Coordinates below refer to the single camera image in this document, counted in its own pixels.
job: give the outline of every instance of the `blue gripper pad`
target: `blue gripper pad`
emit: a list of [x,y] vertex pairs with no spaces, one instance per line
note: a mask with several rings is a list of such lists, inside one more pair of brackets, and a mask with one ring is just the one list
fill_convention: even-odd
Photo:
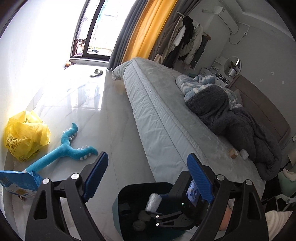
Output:
[[193,154],[187,157],[187,166],[200,195],[211,204],[215,198],[212,192],[212,184]]
[[101,179],[108,167],[108,160],[108,155],[104,152],[86,179],[84,183],[84,193],[82,195],[82,198],[85,202],[88,202],[88,200],[96,193]]

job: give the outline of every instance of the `yellow plastic bag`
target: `yellow plastic bag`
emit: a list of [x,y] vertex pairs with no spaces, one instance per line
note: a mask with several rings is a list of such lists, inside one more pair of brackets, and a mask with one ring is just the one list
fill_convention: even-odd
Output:
[[4,144],[19,161],[34,158],[42,146],[49,143],[50,130],[40,117],[22,111],[11,117],[4,129]]

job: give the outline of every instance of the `mattress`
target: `mattress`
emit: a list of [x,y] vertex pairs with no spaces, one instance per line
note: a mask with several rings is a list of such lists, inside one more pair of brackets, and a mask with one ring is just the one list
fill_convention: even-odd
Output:
[[265,181],[254,163],[240,156],[231,159],[228,154],[233,148],[231,144],[214,135],[189,110],[175,84],[180,74],[142,58],[127,61],[113,71],[113,79],[124,81],[155,180],[174,184],[179,174],[188,170],[187,156],[195,153],[202,164],[230,181],[252,180],[261,198]]

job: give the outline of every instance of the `white wall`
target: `white wall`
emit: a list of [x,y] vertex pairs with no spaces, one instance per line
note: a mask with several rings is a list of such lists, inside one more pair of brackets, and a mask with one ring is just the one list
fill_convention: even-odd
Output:
[[[9,117],[27,108],[45,82],[63,71],[84,3],[29,0],[9,23],[0,38],[0,130]],[[1,142],[0,169],[6,154]]]
[[[237,43],[247,26],[240,25],[231,42]],[[240,74],[254,83],[279,109],[291,126],[291,136],[296,133],[296,43],[281,41],[268,33],[250,27],[248,35],[237,45],[227,42],[221,56],[237,56],[241,60]]]
[[230,32],[218,16],[215,16],[213,13],[202,12],[202,9],[214,10],[215,6],[222,5],[221,3],[219,3],[218,0],[202,0],[189,14],[189,17],[203,26],[204,32],[210,35],[212,39],[208,41],[205,51],[200,57],[195,70],[183,69],[184,65],[182,63],[184,62],[178,61],[174,69],[178,70],[179,72],[185,74],[199,74],[202,67],[210,69],[215,59],[220,56],[220,53],[223,50],[226,41],[228,41]]

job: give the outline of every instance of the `dark green trash can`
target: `dark green trash can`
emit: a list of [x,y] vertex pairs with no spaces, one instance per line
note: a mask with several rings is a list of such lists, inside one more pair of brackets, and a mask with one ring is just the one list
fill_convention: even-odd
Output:
[[[158,228],[154,218],[145,222],[144,231],[137,232],[133,229],[133,222],[138,220],[138,213],[145,210],[149,196],[152,193],[167,194],[172,187],[170,183],[141,183],[121,189],[113,204],[113,220],[124,241],[170,241],[184,233],[181,230]],[[162,200],[157,212],[170,214],[179,211],[176,207],[174,201]]]

